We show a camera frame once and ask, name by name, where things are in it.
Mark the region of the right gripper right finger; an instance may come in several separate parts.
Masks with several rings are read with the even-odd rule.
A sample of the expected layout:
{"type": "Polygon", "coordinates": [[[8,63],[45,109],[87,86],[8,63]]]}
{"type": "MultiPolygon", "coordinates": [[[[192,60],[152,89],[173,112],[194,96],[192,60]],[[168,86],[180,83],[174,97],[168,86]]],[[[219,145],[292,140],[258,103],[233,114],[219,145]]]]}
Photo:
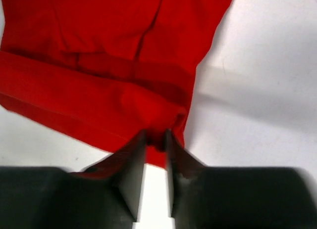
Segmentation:
{"type": "Polygon", "coordinates": [[[291,167],[212,167],[164,136],[170,214],[177,229],[314,229],[309,177],[291,167]]]}

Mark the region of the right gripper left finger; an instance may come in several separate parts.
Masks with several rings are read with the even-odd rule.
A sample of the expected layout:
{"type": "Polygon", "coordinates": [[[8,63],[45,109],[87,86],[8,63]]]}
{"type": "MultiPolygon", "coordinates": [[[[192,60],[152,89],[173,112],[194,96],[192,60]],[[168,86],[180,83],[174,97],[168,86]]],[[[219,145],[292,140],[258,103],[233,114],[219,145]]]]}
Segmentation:
{"type": "Polygon", "coordinates": [[[140,131],[82,172],[1,167],[3,229],[130,229],[137,221],[146,154],[140,131]]]}

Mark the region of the red t-shirt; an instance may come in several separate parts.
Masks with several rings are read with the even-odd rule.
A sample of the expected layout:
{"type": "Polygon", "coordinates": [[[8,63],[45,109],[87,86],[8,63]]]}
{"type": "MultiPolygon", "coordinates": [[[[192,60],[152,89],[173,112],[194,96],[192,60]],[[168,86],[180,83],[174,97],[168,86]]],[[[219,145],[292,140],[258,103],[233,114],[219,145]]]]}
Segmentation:
{"type": "Polygon", "coordinates": [[[146,132],[183,143],[196,68],[232,0],[1,0],[0,103],[115,152],[146,132]]]}

